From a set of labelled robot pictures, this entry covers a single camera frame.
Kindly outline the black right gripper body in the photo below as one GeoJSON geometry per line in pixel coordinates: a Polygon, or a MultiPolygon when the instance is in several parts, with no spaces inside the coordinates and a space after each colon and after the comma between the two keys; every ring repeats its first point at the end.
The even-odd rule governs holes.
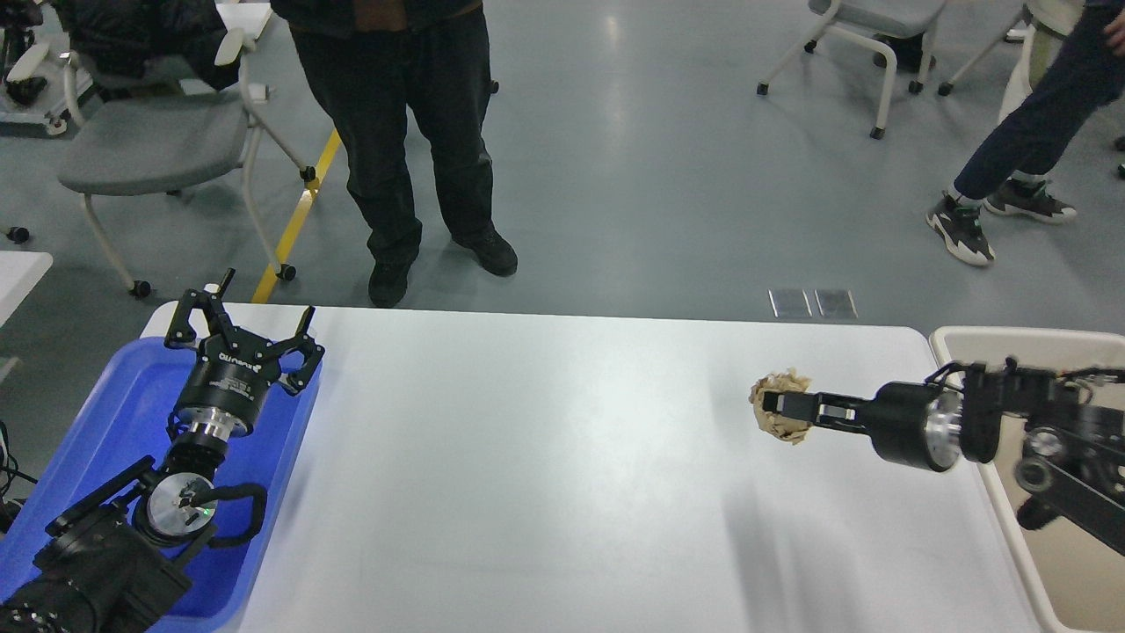
{"type": "Polygon", "coordinates": [[[892,382],[862,404],[857,421],[883,460],[948,471],[961,456],[961,396],[940,385],[892,382]]]}

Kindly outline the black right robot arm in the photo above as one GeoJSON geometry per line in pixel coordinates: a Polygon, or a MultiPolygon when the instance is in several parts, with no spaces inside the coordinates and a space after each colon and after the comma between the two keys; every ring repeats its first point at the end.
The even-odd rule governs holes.
{"type": "Polygon", "coordinates": [[[1097,386],[1120,382],[1119,367],[954,360],[920,383],[883,385],[871,399],[812,392],[809,378],[791,369],[752,385],[749,403],[775,438],[798,444],[813,428],[863,435],[884,461],[939,473],[958,460],[992,462],[1002,421],[1023,421],[1012,465],[1026,492],[1018,525],[1041,530],[1064,518],[1120,552],[1122,412],[1092,401],[1097,386]]]}

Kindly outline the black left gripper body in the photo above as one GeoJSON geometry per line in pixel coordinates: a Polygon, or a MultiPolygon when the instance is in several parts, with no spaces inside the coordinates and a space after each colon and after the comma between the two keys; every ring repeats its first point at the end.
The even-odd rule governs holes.
{"type": "Polygon", "coordinates": [[[249,331],[234,331],[230,341],[220,333],[205,337],[173,405],[174,426],[205,428],[220,438],[253,433],[266,396],[280,376],[279,358],[268,355],[272,344],[249,331]]]}

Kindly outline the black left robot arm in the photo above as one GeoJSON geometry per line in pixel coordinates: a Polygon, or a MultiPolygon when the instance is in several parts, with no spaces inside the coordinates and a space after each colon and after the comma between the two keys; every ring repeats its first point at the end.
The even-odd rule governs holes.
{"type": "Polygon", "coordinates": [[[214,632],[246,602],[325,349],[188,289],[118,350],[3,539],[4,632],[214,632]]]}

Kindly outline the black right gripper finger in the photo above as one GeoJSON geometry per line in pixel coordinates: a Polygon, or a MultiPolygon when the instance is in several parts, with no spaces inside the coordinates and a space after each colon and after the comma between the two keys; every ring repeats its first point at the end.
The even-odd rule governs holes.
{"type": "Polygon", "coordinates": [[[793,413],[799,419],[809,421],[812,427],[838,429],[843,433],[867,435],[868,429],[860,421],[860,412],[867,404],[860,397],[843,394],[784,394],[784,404],[777,412],[793,413]]]}

